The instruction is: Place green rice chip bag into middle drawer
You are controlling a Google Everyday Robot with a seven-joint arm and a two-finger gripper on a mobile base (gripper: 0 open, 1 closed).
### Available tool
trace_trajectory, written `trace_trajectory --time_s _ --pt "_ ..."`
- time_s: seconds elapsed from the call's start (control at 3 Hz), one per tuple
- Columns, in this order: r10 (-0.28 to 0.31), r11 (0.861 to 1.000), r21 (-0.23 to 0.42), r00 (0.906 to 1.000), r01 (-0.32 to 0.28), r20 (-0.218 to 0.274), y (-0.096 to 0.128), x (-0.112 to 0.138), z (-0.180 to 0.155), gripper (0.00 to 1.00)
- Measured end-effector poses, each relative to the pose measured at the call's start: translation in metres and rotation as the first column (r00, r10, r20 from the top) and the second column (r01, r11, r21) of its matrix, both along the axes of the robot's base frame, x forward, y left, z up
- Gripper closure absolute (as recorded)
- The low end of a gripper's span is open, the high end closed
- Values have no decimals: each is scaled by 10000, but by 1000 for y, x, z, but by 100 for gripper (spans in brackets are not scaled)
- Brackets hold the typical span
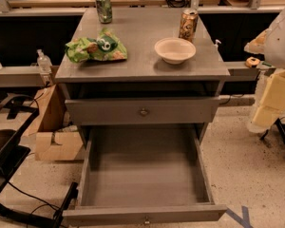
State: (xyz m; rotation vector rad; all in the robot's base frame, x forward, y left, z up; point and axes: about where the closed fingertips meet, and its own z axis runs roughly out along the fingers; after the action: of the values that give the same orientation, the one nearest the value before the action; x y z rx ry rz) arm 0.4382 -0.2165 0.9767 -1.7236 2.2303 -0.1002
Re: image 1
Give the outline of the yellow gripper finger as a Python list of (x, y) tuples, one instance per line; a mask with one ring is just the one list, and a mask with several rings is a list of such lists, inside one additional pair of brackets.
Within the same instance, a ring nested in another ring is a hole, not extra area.
[(285, 109), (285, 70), (268, 78), (260, 104), (276, 110)]
[(261, 127), (270, 127), (275, 123), (282, 111), (269, 106), (259, 106), (252, 119), (252, 123)]

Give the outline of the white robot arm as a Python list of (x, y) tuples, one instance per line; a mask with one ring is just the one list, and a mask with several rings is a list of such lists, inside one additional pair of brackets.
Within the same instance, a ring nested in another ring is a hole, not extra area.
[(244, 50), (263, 54), (264, 62), (275, 68), (269, 77), (263, 75), (258, 80), (247, 123), (250, 132), (260, 133), (269, 129), (285, 110), (285, 8)]

